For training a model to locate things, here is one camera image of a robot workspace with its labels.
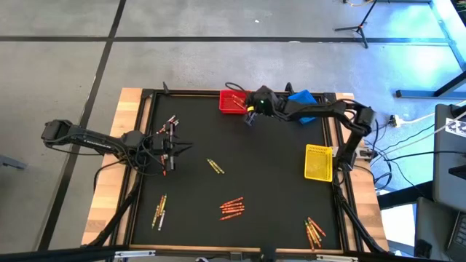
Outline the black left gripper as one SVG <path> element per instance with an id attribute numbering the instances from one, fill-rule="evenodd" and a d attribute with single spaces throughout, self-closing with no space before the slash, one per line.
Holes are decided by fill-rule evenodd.
<path id="1" fill-rule="evenodd" d="M 174 170 L 175 169 L 175 164 L 174 164 L 174 149 L 175 145 L 176 146 L 185 146 L 184 148 L 180 148 L 177 151 L 175 151 L 175 156 L 179 156 L 186 150 L 190 149 L 193 146 L 193 143 L 191 142 L 175 142 L 174 143 L 174 134 L 175 134 L 175 127 L 172 124 L 169 124 L 167 121 L 163 124 L 167 125 L 169 127 L 169 130 L 165 133 L 158 134 L 157 131 L 154 134 L 153 138 L 153 143 L 152 143 L 152 149 L 151 153 L 154 156 L 159 157 L 159 160 L 161 155 L 165 156 L 166 160 L 166 165 L 167 165 L 167 172 Z"/>

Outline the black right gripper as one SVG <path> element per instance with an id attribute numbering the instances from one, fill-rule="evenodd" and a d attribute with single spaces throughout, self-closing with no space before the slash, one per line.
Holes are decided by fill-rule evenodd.
<path id="1" fill-rule="evenodd" d="M 247 108 L 253 106 L 254 111 L 247 111 L 244 122 L 251 127 L 258 114 L 281 117 L 281 103 L 281 99 L 278 98 L 274 91 L 265 85 L 261 86 L 255 92 L 251 92 L 246 99 Z"/>

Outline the red plastic basket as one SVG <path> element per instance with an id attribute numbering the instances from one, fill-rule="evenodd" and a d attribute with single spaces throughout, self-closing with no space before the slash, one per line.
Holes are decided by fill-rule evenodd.
<path id="1" fill-rule="evenodd" d="M 245 102 L 241 103 L 246 107 L 246 109 L 243 110 L 233 103 L 232 95 L 243 97 L 246 101 L 249 91 L 221 90 L 219 96 L 219 110 L 223 114 L 245 114 L 247 112 Z"/>

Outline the blue plastic basket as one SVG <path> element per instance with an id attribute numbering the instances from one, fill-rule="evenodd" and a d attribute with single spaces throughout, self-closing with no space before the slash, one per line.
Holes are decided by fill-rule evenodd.
<path id="1" fill-rule="evenodd" d="M 288 97 L 289 100 L 296 101 L 301 104 L 317 104 L 317 101 L 314 99 L 314 97 L 311 95 L 311 93 L 308 90 L 303 90 L 301 92 L 297 92 L 293 95 L 290 95 Z M 308 124 L 312 122 L 315 118 L 314 117 L 302 117 L 300 118 L 299 122 L 302 125 Z"/>

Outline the yellow plastic basket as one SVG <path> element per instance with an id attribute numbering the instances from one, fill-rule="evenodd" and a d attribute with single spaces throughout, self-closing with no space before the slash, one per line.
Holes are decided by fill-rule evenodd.
<path id="1" fill-rule="evenodd" d="M 304 177 L 310 180 L 333 180 L 333 149 L 326 146 L 306 145 Z"/>

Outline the black tripod stand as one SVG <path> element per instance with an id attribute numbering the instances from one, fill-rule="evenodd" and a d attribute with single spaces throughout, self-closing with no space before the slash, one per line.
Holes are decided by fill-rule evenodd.
<path id="1" fill-rule="evenodd" d="M 366 36 L 364 34 L 363 28 L 364 28 L 365 24 L 367 23 L 367 19 L 368 19 L 369 15 L 372 13 L 372 11 L 373 11 L 373 9 L 374 9 L 377 2 L 378 2 L 378 0 L 368 0 L 366 2 L 367 4 L 371 4 L 371 7 L 368 9 L 368 11 L 365 14 L 364 18 L 362 19 L 362 21 L 358 25 L 350 26 L 350 27 L 343 27 L 343 28 L 335 28 L 334 31 L 335 32 L 353 31 L 354 33 L 360 35 L 364 48 L 368 49 L 368 41 L 367 41 L 367 38 L 366 38 Z"/>

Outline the grey floor object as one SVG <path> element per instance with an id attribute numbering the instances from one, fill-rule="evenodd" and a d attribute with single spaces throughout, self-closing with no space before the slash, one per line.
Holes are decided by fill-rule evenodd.
<path id="1" fill-rule="evenodd" d="M 27 164 L 0 154 L 0 166 L 14 167 L 19 170 L 24 170 L 27 167 Z"/>

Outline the grey desk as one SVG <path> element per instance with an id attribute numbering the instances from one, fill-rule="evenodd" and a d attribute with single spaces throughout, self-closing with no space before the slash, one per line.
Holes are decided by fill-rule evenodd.
<path id="1" fill-rule="evenodd" d="M 438 104 L 435 107 L 433 157 L 433 199 L 456 210 L 466 212 L 466 178 L 452 175 L 449 170 L 466 165 L 466 138 L 445 131 L 446 118 L 454 119 L 456 106 Z"/>

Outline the fiducial marker sheet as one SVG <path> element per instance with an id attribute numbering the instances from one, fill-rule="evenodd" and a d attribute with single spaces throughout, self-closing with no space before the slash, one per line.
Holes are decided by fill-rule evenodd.
<path id="1" fill-rule="evenodd" d="M 446 118 L 445 131 L 466 138 L 466 122 Z"/>

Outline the laptop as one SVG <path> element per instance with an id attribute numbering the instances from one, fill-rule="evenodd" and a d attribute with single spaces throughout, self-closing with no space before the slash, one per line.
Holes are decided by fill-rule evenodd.
<path id="1" fill-rule="evenodd" d="M 454 262 L 466 262 L 466 213 L 457 216 L 446 254 Z"/>

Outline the silver metal bracket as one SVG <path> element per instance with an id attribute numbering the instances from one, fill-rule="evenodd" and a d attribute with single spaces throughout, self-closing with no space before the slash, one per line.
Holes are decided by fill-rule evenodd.
<path id="1" fill-rule="evenodd" d="M 356 257 L 328 254 L 317 254 L 316 260 L 325 262 L 359 262 L 359 259 Z"/>
<path id="2" fill-rule="evenodd" d="M 114 253 L 115 259 L 126 259 L 126 258 L 145 258 L 155 256 L 155 250 L 125 250 L 117 251 Z"/>

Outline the black front frame bar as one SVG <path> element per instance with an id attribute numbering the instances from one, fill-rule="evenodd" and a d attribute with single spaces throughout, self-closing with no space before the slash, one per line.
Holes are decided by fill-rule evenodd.
<path id="1" fill-rule="evenodd" d="M 9 253 L 0 254 L 0 262 L 95 262 L 114 258 L 128 250 L 128 246 L 117 245 Z"/>

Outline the metal stand frame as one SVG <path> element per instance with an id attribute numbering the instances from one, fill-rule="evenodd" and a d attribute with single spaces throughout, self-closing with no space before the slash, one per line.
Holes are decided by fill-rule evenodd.
<path id="1" fill-rule="evenodd" d="M 430 7 L 449 47 L 462 70 L 458 76 L 434 91 L 397 90 L 397 98 L 466 100 L 466 9 L 459 12 L 451 0 L 431 0 Z"/>

